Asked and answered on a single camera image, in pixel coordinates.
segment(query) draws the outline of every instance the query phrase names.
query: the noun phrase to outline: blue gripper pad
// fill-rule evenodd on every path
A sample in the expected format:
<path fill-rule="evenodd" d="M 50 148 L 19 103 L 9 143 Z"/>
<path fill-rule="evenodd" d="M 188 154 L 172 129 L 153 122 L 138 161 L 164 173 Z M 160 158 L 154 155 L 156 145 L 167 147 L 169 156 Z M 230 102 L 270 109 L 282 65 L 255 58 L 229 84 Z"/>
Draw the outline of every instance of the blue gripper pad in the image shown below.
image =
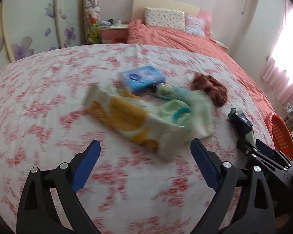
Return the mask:
<path fill-rule="evenodd" d="M 273 159 L 273 149 L 264 144 L 261 140 L 256 139 L 256 147 L 263 155 L 270 159 Z"/>
<path fill-rule="evenodd" d="M 77 190 L 82 189 L 94 167 L 101 153 L 101 146 L 98 141 L 96 141 L 91 148 L 88 150 L 84 159 L 81 161 L 80 165 L 76 168 L 73 173 L 74 180 L 71 185 L 74 193 Z"/>
<path fill-rule="evenodd" d="M 219 175 L 220 173 L 215 168 L 215 165 L 211 161 L 211 159 L 208 156 L 208 151 L 205 149 L 205 147 L 202 145 L 202 143 L 198 139 L 193 139 L 191 142 L 191 154 L 197 164 L 197 166 L 200 168 L 200 171 L 205 179 L 206 184 L 214 189 L 216 192 L 219 188 Z M 222 163 L 221 160 L 217 157 L 215 154 L 216 159 L 218 163 Z"/>

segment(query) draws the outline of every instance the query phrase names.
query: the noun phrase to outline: brown cloth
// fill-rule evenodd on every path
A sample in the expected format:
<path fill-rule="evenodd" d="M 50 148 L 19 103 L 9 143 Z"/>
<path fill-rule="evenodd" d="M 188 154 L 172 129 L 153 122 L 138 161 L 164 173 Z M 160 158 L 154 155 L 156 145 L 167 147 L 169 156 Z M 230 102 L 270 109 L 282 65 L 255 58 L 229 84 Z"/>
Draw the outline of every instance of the brown cloth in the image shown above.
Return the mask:
<path fill-rule="evenodd" d="M 211 75 L 196 72 L 192 89 L 205 91 L 216 107 L 223 106 L 227 101 L 227 88 Z"/>

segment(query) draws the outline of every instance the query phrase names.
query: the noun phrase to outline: headboard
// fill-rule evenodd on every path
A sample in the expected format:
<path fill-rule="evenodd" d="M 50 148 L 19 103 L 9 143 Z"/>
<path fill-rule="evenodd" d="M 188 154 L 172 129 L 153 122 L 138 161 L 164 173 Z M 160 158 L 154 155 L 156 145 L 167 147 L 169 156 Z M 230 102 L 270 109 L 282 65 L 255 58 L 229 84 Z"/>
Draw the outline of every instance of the headboard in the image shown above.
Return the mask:
<path fill-rule="evenodd" d="M 183 11 L 191 16 L 196 16 L 200 11 L 198 7 L 174 0 L 133 0 L 131 20 L 144 21 L 144 8 L 147 7 Z"/>

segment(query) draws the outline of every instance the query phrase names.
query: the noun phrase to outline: white mug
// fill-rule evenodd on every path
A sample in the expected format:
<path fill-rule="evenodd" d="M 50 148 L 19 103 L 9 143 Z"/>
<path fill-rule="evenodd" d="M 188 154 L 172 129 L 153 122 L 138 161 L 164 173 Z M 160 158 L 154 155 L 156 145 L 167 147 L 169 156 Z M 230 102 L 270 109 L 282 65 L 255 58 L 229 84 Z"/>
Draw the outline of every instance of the white mug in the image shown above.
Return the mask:
<path fill-rule="evenodd" d="M 121 20 L 120 19 L 114 20 L 114 25 L 115 26 L 120 26 L 121 25 Z"/>

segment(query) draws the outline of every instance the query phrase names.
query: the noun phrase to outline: cylindrical bottle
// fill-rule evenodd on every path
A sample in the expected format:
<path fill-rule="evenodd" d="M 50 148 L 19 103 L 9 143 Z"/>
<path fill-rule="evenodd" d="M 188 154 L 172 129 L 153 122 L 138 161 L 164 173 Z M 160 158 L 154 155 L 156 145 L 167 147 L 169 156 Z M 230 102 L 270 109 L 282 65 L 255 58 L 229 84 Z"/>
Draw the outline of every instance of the cylindrical bottle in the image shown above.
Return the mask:
<path fill-rule="evenodd" d="M 160 83 L 157 86 L 156 95 L 164 99 L 177 99 L 187 103 L 187 96 L 191 91 L 180 87 L 175 87 L 169 84 Z"/>

